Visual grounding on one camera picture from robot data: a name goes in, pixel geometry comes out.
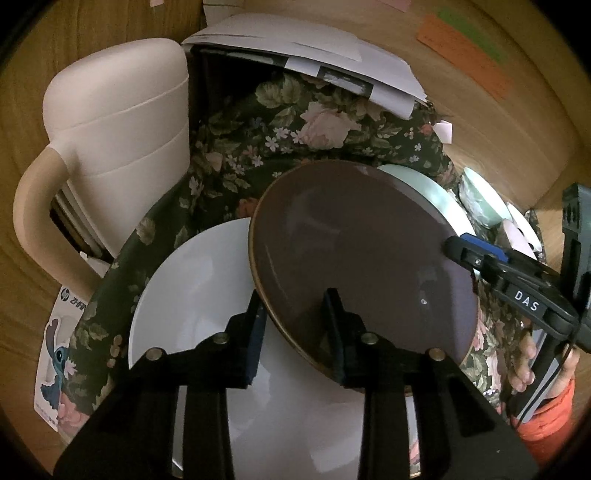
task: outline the white bowl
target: white bowl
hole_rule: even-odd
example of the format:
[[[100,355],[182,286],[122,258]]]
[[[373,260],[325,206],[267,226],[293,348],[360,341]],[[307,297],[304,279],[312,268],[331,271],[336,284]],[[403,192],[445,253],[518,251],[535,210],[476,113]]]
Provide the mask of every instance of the white bowl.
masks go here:
[[[130,367],[153,346],[168,353],[194,348],[224,330],[232,315],[246,311],[254,290],[248,225],[249,219],[241,219],[210,228],[164,261],[135,311]],[[173,440],[180,468],[185,399],[183,388]],[[267,320],[252,386],[228,390],[236,478],[357,478],[363,401],[364,395],[311,367]],[[416,438],[416,425],[411,430]]]
[[[511,218],[513,218],[513,223],[519,230],[521,230],[521,233],[523,233],[523,236],[525,237],[527,242],[532,246],[532,250],[534,252],[541,252],[542,243],[540,242],[538,236],[535,234],[534,229],[531,227],[530,223],[521,214],[521,212],[509,202],[507,202],[507,209],[511,214]]]
[[[437,182],[402,165],[382,165],[378,169],[402,180],[423,195],[445,217],[457,236],[463,233],[476,235],[466,212]]]
[[[511,220],[511,214],[496,190],[471,168],[464,168],[460,200],[474,219],[487,228]]]

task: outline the dark green fabric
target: dark green fabric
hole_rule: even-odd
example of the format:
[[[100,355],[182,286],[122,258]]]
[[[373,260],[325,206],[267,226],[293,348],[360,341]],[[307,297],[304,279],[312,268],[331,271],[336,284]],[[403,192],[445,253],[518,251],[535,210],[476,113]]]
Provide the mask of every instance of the dark green fabric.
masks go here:
[[[265,189],[283,172],[309,161],[341,158],[375,167],[406,165],[453,187],[453,164],[428,123],[433,113],[417,103],[411,119],[400,120],[341,88],[286,73],[260,84],[192,132],[189,171],[129,237],[72,336],[61,400],[65,407],[59,414],[62,432],[74,434],[125,378],[135,307],[160,264],[195,234],[252,215]],[[485,290],[480,295],[488,313],[481,311],[465,368],[498,405],[496,353],[503,345],[514,346],[518,321],[500,317],[502,309]],[[511,333],[498,340],[496,329],[502,333],[508,323]]]

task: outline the wooden table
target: wooden table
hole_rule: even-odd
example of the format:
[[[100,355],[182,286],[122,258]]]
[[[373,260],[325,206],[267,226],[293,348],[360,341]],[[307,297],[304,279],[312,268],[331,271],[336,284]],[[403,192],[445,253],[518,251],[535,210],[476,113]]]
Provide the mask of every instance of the wooden table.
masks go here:
[[[415,39],[425,15],[443,5],[505,52],[512,88],[504,100],[495,101]],[[529,2],[413,0],[407,13],[378,0],[246,0],[245,6],[348,30],[408,61],[453,123],[453,144],[446,151],[459,166],[480,171],[518,207],[539,204],[548,256],[557,266],[562,185],[591,180],[585,163],[591,93],[572,53]],[[43,327],[59,286],[23,253],[12,228],[18,180],[47,144],[43,93],[57,72],[94,51],[137,38],[182,40],[198,30],[199,12],[199,0],[165,0],[154,9],[148,0],[58,0],[0,72],[0,404],[49,470],[61,443],[33,411],[33,385]],[[591,395],[591,367],[582,364],[578,408],[582,396]]]

